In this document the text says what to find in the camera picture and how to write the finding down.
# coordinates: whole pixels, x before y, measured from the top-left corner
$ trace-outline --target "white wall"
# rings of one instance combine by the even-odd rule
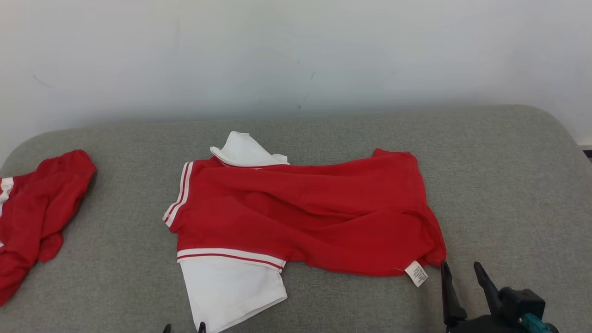
[[[589,0],[2,0],[0,164],[103,121],[523,103],[592,142]]]

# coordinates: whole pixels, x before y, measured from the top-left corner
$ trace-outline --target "red stripe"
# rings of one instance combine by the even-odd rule
[[[187,163],[187,169],[185,169],[185,172],[183,173],[183,187],[182,187],[182,190],[181,190],[181,199],[177,203],[175,203],[173,205],[173,207],[170,209],[170,212],[169,212],[168,216],[165,219],[165,223],[168,222],[169,217],[170,217],[170,214],[173,212],[173,210],[175,210],[175,207],[178,206],[180,203],[183,202],[183,196],[185,194],[185,179],[187,178],[187,173],[189,173],[189,163]]]
[[[287,165],[287,164],[270,164],[270,165],[258,165],[258,166],[240,166],[240,165],[232,165],[232,164],[228,164],[224,161],[222,161],[218,156],[216,156],[216,158],[225,166],[227,167],[233,167],[233,168],[241,168],[241,169],[261,169],[264,167],[274,167],[276,165]]]
[[[267,264],[267,265],[271,265],[274,266],[280,270],[283,270],[284,268],[281,267],[280,265],[276,265],[272,262],[269,261],[265,261],[265,260],[258,260],[258,259],[251,259],[251,258],[243,258],[243,257],[236,257],[234,255],[229,255],[229,254],[219,254],[219,253],[202,253],[202,254],[188,254],[188,255],[182,255],[180,257],[177,258],[177,260],[179,259],[183,259],[183,258],[189,258],[189,257],[204,257],[204,256],[208,256],[208,255],[213,255],[216,257],[227,257],[227,258],[233,258],[233,259],[240,259],[240,260],[246,260],[246,261],[254,261],[254,262],[261,262],[262,264]]]

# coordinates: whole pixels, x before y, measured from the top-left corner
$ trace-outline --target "white stripe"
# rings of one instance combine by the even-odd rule
[[[177,211],[181,206],[183,206],[187,202],[187,198],[189,197],[189,179],[191,178],[191,171],[193,170],[193,162],[190,162],[187,165],[187,176],[185,176],[185,184],[183,185],[183,200],[180,204],[178,204],[170,213],[169,220],[166,221],[166,225],[170,228],[170,225],[173,224],[175,220],[175,216],[177,215]]]
[[[286,264],[285,260],[278,259],[266,254],[259,254],[253,252],[246,252],[235,249],[223,249],[223,248],[203,248],[203,249],[185,249],[177,252],[177,258],[183,257],[184,255],[192,254],[225,254],[232,255],[234,257],[240,257],[245,259],[255,259],[271,262],[274,265],[283,267]]]
[[[166,220],[166,218],[170,214],[170,210],[173,209],[173,206],[178,204],[181,201],[181,195],[183,194],[183,178],[185,178],[185,173],[187,172],[187,165],[189,163],[183,164],[183,172],[181,173],[181,180],[179,181],[179,197],[177,197],[177,201],[170,204],[169,208],[166,210],[165,215],[162,217],[162,220]]]
[[[2,189],[2,193],[0,194],[0,216],[2,216],[2,204],[5,203],[6,200],[8,200],[8,196],[12,191],[13,185],[14,180],[12,179],[12,177],[2,178],[2,180],[0,180],[0,188]]]
[[[261,169],[263,169],[263,167],[258,168],[258,167],[255,167],[255,166],[232,165],[232,164],[228,164],[228,163],[222,161],[221,159],[220,159],[220,162],[222,162],[222,164],[224,164],[225,167],[232,167],[232,168],[237,167],[237,168],[243,168],[243,169],[248,169],[248,170],[261,170]]]

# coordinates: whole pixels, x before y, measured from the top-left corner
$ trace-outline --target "gray couch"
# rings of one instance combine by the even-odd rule
[[[176,236],[161,221],[183,163],[209,158],[231,130],[293,164],[333,164],[375,148],[419,160],[469,317],[487,305],[472,263],[501,286],[530,288],[562,332],[592,327],[592,165],[565,129],[531,107],[381,116],[195,121],[87,127],[35,137],[0,177],[84,149],[98,172],[54,260],[37,264],[0,308],[0,332],[194,332]],[[291,262],[288,300],[226,332],[443,332],[439,270],[330,273]]]

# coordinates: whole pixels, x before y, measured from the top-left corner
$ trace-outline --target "clothing tag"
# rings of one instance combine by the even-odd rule
[[[422,266],[417,261],[413,261],[409,267],[405,268],[405,272],[409,274],[416,287],[421,286],[422,283],[427,280],[426,271],[423,270]]]

